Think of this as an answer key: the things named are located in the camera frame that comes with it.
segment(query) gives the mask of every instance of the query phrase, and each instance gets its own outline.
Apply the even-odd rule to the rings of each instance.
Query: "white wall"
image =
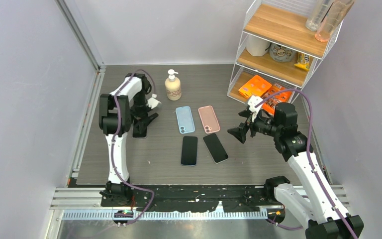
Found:
[[[253,0],[76,0],[106,65],[233,63]]]
[[[95,75],[54,0],[0,0],[0,238],[42,235]]]
[[[326,165],[365,223],[363,238],[382,238],[381,1],[355,2],[304,91]]]

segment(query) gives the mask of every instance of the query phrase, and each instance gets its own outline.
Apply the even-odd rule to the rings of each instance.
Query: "smartphone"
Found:
[[[191,108],[189,106],[178,107],[175,109],[178,120],[179,132],[192,133],[195,131],[194,120],[192,119]]]
[[[182,140],[181,165],[197,165],[197,143],[198,138],[194,136],[184,136]]]
[[[220,125],[212,106],[198,108],[201,123],[205,133],[214,133],[220,131]]]
[[[222,143],[215,133],[203,137],[203,140],[214,160],[214,163],[220,163],[229,158]]]

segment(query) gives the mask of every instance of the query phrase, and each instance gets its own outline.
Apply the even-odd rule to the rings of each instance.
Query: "dark gray table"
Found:
[[[132,183],[136,184],[264,184],[267,178],[286,176],[292,183],[300,184],[295,173],[275,150],[273,139],[262,134],[248,138],[241,144],[226,130],[236,127],[244,118],[238,112],[245,105],[227,97],[232,65],[154,65],[109,66],[101,93],[116,89],[129,72],[143,68],[156,81],[158,99],[163,106],[148,129],[146,139],[127,141],[127,165]],[[168,100],[164,82],[168,70],[179,72],[183,95],[178,101]],[[229,159],[215,164],[202,140],[206,136],[197,109],[213,106],[220,123],[217,133]],[[197,166],[181,166],[181,147],[184,135],[178,131],[175,108],[190,106],[195,132],[185,135],[198,137]],[[308,121],[301,99],[295,101],[299,130],[308,132]],[[107,144],[97,123],[95,111],[92,127],[80,167],[78,184],[104,184],[109,172]]]

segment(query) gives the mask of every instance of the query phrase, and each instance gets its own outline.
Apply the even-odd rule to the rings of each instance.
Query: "wooden shelf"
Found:
[[[292,61],[278,62],[273,60],[269,53],[264,56],[252,56],[247,49],[244,49],[237,62],[301,87],[308,72],[294,66],[297,59],[298,56],[295,56]]]
[[[261,4],[244,31],[268,41],[275,42],[323,58],[327,42],[317,41],[315,32],[305,27],[307,18],[296,13]]]
[[[231,89],[231,92],[229,93],[230,97],[233,97],[236,100],[239,100],[241,102],[246,102],[247,99],[243,97],[239,93],[239,88],[241,88],[245,83],[247,83],[251,78],[253,78],[253,75],[250,75],[246,72],[242,72],[241,75],[238,77],[238,80],[236,80],[236,83],[233,85],[233,88]]]

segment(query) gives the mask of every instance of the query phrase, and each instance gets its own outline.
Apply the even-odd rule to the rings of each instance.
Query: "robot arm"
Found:
[[[309,201],[303,198],[284,176],[266,180],[265,196],[284,204],[305,228],[308,239],[351,238],[349,230],[336,209],[344,215],[352,230],[359,236],[364,227],[361,218],[349,214],[322,173],[314,173],[321,172],[321,169],[310,146],[309,153],[314,164],[314,170],[312,170],[306,152],[307,137],[297,131],[295,106],[279,103],[276,105],[273,117],[263,117],[260,111],[261,106],[257,107],[260,102],[260,97],[252,96],[247,102],[247,109],[239,113],[247,120],[238,127],[229,129],[228,133],[241,143],[246,141],[248,131],[251,132],[251,137],[254,137],[257,132],[272,136],[276,150],[282,154],[284,160],[300,179]],[[328,196],[333,200],[334,206],[330,203]]]
[[[112,144],[114,144],[114,164],[125,181],[129,179],[125,143],[131,125],[133,126],[133,137],[145,137],[147,126],[158,116],[158,114],[148,116],[148,112],[161,105],[155,94],[150,99],[146,99],[146,94],[151,91],[151,84],[145,75],[134,74],[132,78],[131,75],[126,75],[124,82],[110,94],[102,94],[99,101],[99,127],[105,134],[109,155]],[[110,112],[116,107],[113,97],[115,95],[120,107],[117,110],[121,112],[122,121],[121,130],[112,141],[118,127],[117,113]],[[131,99],[133,99],[133,106],[130,108],[129,102]],[[109,162],[108,181],[111,184],[121,184],[111,162]]]

